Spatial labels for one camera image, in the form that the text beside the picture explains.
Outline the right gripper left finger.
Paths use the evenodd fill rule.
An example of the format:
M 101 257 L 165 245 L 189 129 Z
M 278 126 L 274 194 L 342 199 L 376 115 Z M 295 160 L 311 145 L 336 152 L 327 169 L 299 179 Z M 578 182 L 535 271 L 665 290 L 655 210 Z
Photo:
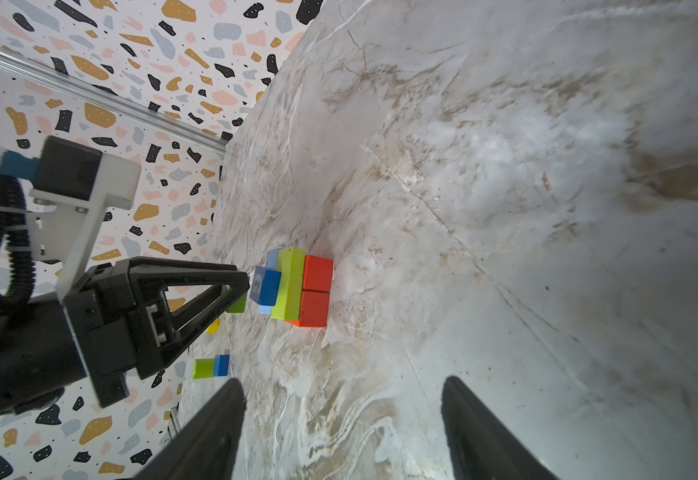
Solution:
M 230 479 L 245 411 L 243 386 L 238 379 L 231 378 L 136 477 Z

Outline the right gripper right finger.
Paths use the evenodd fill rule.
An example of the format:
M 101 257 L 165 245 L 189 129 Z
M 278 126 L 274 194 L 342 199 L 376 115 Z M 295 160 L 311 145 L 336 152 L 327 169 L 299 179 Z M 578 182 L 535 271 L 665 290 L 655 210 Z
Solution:
M 553 479 L 458 377 L 443 386 L 441 414 L 456 479 Z

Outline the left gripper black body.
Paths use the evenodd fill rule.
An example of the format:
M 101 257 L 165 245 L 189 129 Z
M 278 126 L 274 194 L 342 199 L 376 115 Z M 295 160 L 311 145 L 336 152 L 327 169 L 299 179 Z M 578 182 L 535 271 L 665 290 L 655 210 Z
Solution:
M 63 307 L 78 355 L 101 407 L 130 395 L 126 373 L 146 379 L 165 369 L 152 317 L 164 303 L 146 292 L 145 263 L 93 267 L 76 280 Z

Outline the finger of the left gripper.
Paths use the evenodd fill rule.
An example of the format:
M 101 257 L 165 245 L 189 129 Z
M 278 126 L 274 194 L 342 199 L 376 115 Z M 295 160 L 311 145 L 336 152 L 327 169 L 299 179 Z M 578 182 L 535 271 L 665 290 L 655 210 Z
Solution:
M 110 289 L 132 300 L 158 298 L 166 288 L 176 286 L 228 286 L 237 299 L 249 290 L 250 281 L 234 265 L 150 257 L 117 262 L 108 277 Z
M 210 324 L 247 295 L 248 281 L 200 281 L 187 285 L 189 294 L 172 310 L 166 293 L 178 284 L 160 285 L 145 298 L 147 341 L 144 347 L 144 377 L 165 370 L 178 359 Z

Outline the small yellow cube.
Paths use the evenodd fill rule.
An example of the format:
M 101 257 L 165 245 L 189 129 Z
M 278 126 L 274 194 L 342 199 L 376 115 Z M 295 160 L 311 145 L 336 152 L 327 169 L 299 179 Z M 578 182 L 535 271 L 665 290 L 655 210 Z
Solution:
M 206 333 L 210 334 L 210 335 L 215 334 L 218 331 L 219 326 L 220 326 L 220 319 L 217 318 L 208 326 Z

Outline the small blue cube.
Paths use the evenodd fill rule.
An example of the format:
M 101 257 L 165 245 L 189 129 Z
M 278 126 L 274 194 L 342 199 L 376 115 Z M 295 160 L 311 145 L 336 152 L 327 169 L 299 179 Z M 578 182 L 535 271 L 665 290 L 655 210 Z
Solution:
M 216 355 L 214 358 L 214 377 L 226 377 L 229 375 L 230 357 L 227 354 Z

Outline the green letter cube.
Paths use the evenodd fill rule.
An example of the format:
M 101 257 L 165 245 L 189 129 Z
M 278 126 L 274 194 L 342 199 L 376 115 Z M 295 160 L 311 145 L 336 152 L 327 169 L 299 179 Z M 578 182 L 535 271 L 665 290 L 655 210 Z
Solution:
M 246 309 L 246 304 L 247 304 L 247 295 L 243 294 L 226 309 L 226 312 L 230 313 L 230 314 L 244 313 L 245 309 Z

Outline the blue number cube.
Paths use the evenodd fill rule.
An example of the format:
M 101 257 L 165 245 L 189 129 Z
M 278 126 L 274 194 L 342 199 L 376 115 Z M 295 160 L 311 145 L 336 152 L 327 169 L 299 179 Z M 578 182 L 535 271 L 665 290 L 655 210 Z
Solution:
M 256 266 L 251 279 L 250 299 L 260 306 L 276 304 L 282 273 L 265 266 Z

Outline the light blue block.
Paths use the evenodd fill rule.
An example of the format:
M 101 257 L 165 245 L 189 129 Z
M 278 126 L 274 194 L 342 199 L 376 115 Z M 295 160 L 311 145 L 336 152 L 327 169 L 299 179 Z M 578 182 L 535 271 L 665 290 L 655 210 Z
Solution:
M 279 254 L 280 249 L 272 249 L 267 252 L 266 254 L 266 260 L 264 266 L 268 269 L 276 270 L 277 269 L 277 260 L 278 260 L 278 254 Z M 271 306 L 265 306 L 265 305 L 260 305 L 259 306 L 259 313 L 262 315 L 270 315 L 271 314 Z

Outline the red block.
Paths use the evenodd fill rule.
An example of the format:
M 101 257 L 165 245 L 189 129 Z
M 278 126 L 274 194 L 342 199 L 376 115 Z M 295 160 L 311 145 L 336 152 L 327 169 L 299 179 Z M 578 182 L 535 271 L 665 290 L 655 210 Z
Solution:
M 331 259 L 307 255 L 305 257 L 302 288 L 306 291 L 329 293 L 333 279 L 334 262 Z
M 299 328 L 326 328 L 330 295 L 327 292 L 304 290 L 301 296 L 299 316 L 287 323 Z

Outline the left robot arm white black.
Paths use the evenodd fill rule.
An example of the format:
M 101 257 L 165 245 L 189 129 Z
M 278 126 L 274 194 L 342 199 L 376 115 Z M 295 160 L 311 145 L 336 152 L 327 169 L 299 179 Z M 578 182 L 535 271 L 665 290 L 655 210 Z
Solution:
M 135 257 L 90 268 L 64 299 L 0 317 L 0 416 L 44 409 L 87 378 L 101 407 L 126 399 L 126 374 L 170 366 L 244 297 L 234 265 Z

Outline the left corner aluminium profile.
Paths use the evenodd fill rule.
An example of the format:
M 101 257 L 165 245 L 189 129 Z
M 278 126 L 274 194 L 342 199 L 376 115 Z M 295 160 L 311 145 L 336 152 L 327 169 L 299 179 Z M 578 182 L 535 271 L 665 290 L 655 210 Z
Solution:
M 139 121 L 154 129 L 173 134 L 196 146 L 202 146 L 219 154 L 222 159 L 226 157 L 227 140 L 213 137 L 167 116 L 162 111 L 151 110 L 106 89 L 90 85 L 68 74 L 61 73 L 54 68 L 26 59 L 20 55 L 12 55 L 0 49 L 0 69 L 99 107 L 108 108 L 115 113 Z

